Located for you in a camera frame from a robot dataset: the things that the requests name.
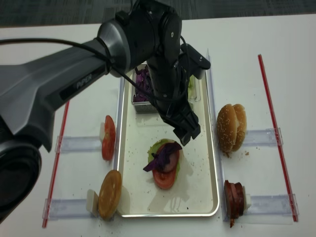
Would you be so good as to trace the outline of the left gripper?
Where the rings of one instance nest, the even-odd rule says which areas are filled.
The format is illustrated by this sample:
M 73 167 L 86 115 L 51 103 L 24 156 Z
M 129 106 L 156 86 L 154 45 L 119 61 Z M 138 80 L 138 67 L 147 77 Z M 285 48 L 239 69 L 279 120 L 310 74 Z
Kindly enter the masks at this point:
M 156 107 L 162 120 L 174 127 L 174 134 L 183 146 L 191 138 L 200 134 L 198 117 L 191 109 L 188 101 L 189 71 L 179 63 L 179 48 L 175 58 L 168 60 L 165 55 L 155 53 L 147 60 L 151 77 L 151 103 Z

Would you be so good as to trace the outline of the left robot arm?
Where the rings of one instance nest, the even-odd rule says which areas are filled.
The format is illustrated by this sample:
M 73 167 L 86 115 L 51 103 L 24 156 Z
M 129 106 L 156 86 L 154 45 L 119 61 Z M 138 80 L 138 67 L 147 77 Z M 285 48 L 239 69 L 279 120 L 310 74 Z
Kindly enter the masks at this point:
M 181 36 L 175 9 L 138 0 L 103 23 L 97 37 L 20 65 L 0 68 L 0 217 L 5 219 L 39 178 L 39 149 L 52 147 L 55 112 L 100 77 L 124 77 L 143 62 L 149 67 L 149 101 L 185 145 L 200 133 L 188 102 L 194 53 Z

